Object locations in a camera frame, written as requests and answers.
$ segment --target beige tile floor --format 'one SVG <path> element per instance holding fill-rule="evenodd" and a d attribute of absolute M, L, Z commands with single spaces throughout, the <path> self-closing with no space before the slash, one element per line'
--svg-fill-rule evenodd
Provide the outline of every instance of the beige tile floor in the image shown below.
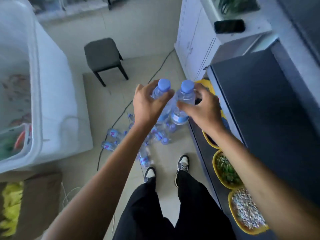
<path fill-rule="evenodd" d="M 63 173 L 63 183 L 66 192 L 69 192 L 75 187 L 82 187 L 96 173 L 98 157 L 101 151 L 100 144 L 105 138 L 106 131 L 113 125 L 127 104 L 133 99 L 136 86 L 138 84 L 146 84 L 160 68 L 166 56 L 167 54 L 163 54 L 124 60 L 123 67 L 129 76 L 128 81 L 124 79 L 118 69 L 101 72 L 100 75 L 107 85 L 106 88 L 102 87 L 93 74 L 89 73 L 84 76 L 94 148 L 90 151 L 59 161 L 58 165 Z M 170 79 L 171 87 L 175 90 L 177 90 L 181 82 L 185 80 L 175 52 L 168 57 L 154 79 L 163 77 Z M 115 125 L 115 129 L 123 131 L 128 128 L 129 121 L 127 114 L 130 112 L 133 112 L 132 105 L 128 107 L 126 113 Z M 150 146 L 149 151 L 151 154 L 150 157 L 154 161 L 157 170 L 156 191 L 159 196 L 163 215 L 175 225 L 179 216 L 180 202 L 178 199 L 178 190 L 174 185 L 174 176 L 177 170 L 177 160 L 182 154 L 187 153 L 190 156 L 191 175 L 208 188 L 208 182 L 203 173 L 187 125 L 182 126 L 173 134 L 171 144 L 164 146 L 161 143 L 155 143 Z M 100 167 L 103 166 L 109 155 L 109 151 L 103 151 Z M 139 161 L 135 161 L 115 211 L 113 233 L 116 230 L 119 218 L 131 193 L 142 183 L 143 171 Z M 70 198 L 77 192 L 78 190 L 74 190 L 74 192 L 70 194 Z M 112 239 L 112 225 L 113 222 L 111 222 L 108 228 L 105 239 Z"/>

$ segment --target black pants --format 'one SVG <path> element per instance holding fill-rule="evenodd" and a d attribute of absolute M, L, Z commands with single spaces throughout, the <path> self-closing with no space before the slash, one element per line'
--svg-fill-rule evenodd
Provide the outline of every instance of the black pants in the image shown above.
<path fill-rule="evenodd" d="M 179 171 L 177 184 L 181 206 L 175 227 L 162 215 L 153 179 L 132 193 L 113 240 L 236 239 L 229 219 L 202 183 Z"/>

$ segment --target brown cardboard box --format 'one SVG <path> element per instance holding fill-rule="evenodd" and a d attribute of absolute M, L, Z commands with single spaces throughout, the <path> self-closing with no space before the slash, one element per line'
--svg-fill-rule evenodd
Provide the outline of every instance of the brown cardboard box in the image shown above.
<path fill-rule="evenodd" d="M 11 172 L 0 181 L 24 181 L 21 210 L 16 233 L 11 237 L 0 239 L 34 240 L 50 226 L 59 212 L 59 196 L 61 191 L 62 175 L 50 173 L 34 175 L 30 172 Z M 6 182 L 0 183 L 0 190 Z M 3 208 L 3 197 L 0 196 L 0 206 Z"/>

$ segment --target black phone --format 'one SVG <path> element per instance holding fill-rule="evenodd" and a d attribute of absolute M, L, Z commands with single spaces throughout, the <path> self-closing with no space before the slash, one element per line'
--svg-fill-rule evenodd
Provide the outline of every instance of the black phone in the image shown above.
<path fill-rule="evenodd" d="M 214 31 L 216 34 L 242 33 L 245 30 L 245 22 L 242 19 L 230 19 L 214 22 Z"/>

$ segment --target foot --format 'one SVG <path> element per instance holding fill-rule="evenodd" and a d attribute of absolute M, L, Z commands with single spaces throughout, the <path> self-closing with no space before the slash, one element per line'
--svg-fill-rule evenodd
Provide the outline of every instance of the foot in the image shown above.
<path fill-rule="evenodd" d="M 178 161 L 178 170 L 176 173 L 176 177 L 174 178 L 174 184 L 176 185 L 177 188 L 178 188 L 177 177 L 178 177 L 178 172 L 180 170 L 189 173 L 189 157 L 187 155 L 182 155 Z"/>
<path fill-rule="evenodd" d="M 156 170 L 154 167 L 148 167 L 144 174 L 143 182 L 148 183 L 156 179 Z"/>

